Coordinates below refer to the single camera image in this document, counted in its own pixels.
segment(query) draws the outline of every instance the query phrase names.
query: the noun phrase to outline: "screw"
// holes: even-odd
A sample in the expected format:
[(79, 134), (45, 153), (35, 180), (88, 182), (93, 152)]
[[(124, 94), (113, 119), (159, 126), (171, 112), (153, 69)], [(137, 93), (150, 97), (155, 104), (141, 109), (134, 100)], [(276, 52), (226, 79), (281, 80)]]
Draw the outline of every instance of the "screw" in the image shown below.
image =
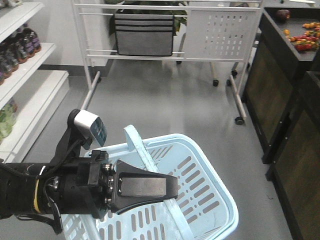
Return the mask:
[(110, 164), (104, 165), (104, 170), (106, 170), (108, 172), (110, 170)]
[(110, 205), (111, 204), (111, 198), (105, 197), (104, 203)]

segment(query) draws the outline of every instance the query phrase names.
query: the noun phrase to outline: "gray bag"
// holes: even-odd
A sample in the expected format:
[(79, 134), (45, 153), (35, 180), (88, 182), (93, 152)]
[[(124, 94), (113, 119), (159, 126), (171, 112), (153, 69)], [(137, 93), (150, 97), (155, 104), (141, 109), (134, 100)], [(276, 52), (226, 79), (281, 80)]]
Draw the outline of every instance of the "gray bag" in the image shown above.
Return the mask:
[(119, 55), (171, 56), (174, 16), (115, 13), (115, 38)]

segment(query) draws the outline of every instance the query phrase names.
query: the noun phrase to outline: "white camera housing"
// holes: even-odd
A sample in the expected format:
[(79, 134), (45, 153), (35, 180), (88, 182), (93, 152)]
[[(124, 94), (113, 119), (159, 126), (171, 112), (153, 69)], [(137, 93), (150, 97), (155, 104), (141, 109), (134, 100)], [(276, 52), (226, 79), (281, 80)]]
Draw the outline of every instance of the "white camera housing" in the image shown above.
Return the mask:
[(74, 125), (86, 138), (96, 141), (101, 147), (107, 139), (107, 129), (98, 115), (81, 110), (74, 118)]

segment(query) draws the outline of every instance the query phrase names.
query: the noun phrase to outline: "white shelf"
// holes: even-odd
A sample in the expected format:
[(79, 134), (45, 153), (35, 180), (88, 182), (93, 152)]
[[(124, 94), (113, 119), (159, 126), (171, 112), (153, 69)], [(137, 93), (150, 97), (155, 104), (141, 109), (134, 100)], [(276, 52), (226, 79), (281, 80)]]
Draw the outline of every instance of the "white shelf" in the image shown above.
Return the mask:
[(28, 81), (55, 49), (56, 46), (53, 43), (41, 43), (41, 51), (37, 52), (34, 57), (29, 58), (25, 63), (19, 64), (18, 70), (4, 80), (4, 83), (0, 85), (0, 109)]
[(69, 90), (68, 72), (37, 70), (14, 96), (17, 121), (0, 144), (5, 163), (21, 162)]
[(5, 7), (0, 10), (0, 42), (12, 34), (44, 7), (42, 2), (24, 2), (15, 8)]

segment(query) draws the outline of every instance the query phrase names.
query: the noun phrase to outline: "shopping basket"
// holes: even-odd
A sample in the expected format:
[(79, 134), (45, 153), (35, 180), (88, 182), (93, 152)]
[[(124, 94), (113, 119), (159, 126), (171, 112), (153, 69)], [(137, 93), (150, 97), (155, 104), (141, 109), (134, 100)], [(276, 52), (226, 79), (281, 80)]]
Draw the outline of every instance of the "shopping basket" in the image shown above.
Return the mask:
[(98, 149), (108, 152), (112, 164), (121, 159), (140, 169), (177, 177), (178, 198), (121, 215), (109, 211), (103, 219), (63, 215), (67, 240), (221, 240), (236, 229), (236, 203), (192, 139), (169, 134), (142, 140), (132, 125), (124, 131), (127, 143)]

